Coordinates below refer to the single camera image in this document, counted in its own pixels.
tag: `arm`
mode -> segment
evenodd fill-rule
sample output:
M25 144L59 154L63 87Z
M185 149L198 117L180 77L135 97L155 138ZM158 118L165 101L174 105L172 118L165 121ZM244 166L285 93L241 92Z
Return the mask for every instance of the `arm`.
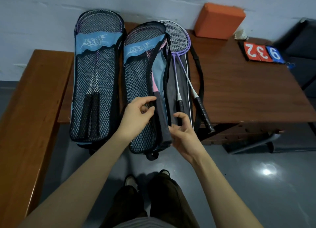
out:
M155 107L144 105L156 97L137 97L128 104L114 135L19 227L81 227L111 169L124 149L144 129Z
M192 165L204 190L217 227L263 227L236 194L196 136L187 114L177 112L182 126L169 127L173 145Z

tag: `orange foam block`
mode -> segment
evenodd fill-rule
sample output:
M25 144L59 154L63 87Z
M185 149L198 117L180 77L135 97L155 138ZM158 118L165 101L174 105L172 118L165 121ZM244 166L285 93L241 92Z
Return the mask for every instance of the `orange foam block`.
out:
M194 27L196 36L228 40L246 14L235 6L205 3Z

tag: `leg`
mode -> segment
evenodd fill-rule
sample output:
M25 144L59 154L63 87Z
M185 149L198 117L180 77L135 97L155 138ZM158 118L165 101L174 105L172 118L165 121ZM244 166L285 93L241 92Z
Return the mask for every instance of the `leg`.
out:
M175 227L199 227L179 185L167 174L160 173L148 184L150 216Z
M141 194L133 186L125 185L116 193L113 205L100 227L111 228L122 222L146 216Z

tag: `white wall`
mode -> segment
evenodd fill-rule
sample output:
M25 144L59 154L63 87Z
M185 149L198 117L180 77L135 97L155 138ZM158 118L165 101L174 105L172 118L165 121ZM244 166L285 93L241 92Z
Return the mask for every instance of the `white wall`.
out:
M270 40L302 17L316 18L315 0L0 0L0 80L18 81L34 49L73 51L74 26L86 10L105 8L140 23L166 18L192 29L205 2L242 7L247 34Z

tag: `shoe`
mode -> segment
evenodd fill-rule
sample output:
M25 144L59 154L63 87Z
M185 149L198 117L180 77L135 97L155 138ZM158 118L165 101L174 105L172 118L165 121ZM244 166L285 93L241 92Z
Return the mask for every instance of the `shoe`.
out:
M170 177L170 173L167 170L161 170L159 173L160 174L166 174L166 175L168 175L168 177Z
M125 177L124 186L133 186L137 192L139 192L137 180L132 174L129 174Z

